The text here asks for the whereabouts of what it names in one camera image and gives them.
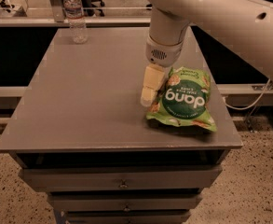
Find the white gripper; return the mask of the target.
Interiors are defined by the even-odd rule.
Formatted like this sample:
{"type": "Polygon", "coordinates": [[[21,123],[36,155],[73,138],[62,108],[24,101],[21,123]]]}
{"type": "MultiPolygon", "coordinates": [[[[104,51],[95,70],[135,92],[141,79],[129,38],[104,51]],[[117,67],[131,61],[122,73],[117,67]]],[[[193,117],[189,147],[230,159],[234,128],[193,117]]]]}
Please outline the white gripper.
{"type": "Polygon", "coordinates": [[[144,72],[141,105],[148,107],[154,102],[165,80],[166,74],[163,67],[170,67],[178,60],[182,47],[183,41],[180,38],[169,44],[163,44],[151,35],[147,37],[146,57],[151,63],[146,66],[144,72]]]}

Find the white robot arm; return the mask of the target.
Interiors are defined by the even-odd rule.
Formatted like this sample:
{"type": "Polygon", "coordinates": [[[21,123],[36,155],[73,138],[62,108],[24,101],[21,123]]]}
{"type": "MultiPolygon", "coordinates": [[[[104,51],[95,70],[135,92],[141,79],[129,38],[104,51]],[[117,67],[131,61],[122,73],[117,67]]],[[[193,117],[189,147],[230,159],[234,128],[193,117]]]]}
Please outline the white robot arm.
{"type": "Polygon", "coordinates": [[[273,4],[265,0],[148,0],[147,59],[163,67],[179,58],[194,23],[273,81],[273,4]]]}

